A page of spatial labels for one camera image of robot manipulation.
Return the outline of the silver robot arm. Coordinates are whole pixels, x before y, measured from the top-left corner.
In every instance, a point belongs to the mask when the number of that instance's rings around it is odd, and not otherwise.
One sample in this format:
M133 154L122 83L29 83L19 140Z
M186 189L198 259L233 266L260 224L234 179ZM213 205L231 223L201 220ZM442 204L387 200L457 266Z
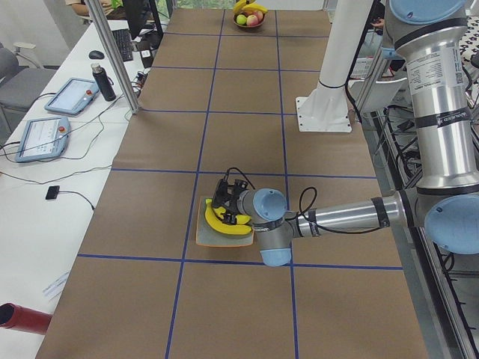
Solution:
M461 79L464 1L387 1L385 37L406 62L421 178L410 189L382 191L376 177L324 177L306 203L288 204L273 188L252 186L228 169L200 199L195 241L256 245L268 266L291 262L297 238L370 236L391 225L421 227L455 254L478 252L478 167L471 112Z

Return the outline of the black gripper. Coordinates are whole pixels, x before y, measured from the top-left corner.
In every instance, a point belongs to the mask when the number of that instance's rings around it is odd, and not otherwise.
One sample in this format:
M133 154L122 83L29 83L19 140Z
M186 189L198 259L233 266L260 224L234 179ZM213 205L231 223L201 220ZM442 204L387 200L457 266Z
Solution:
M233 197L219 197L216 196L215 193L215 200L212 200L212 209L216 217L223 217L224 224L237 225L236 214L241 214L237 206L237 201L239 200L239 198L240 195Z

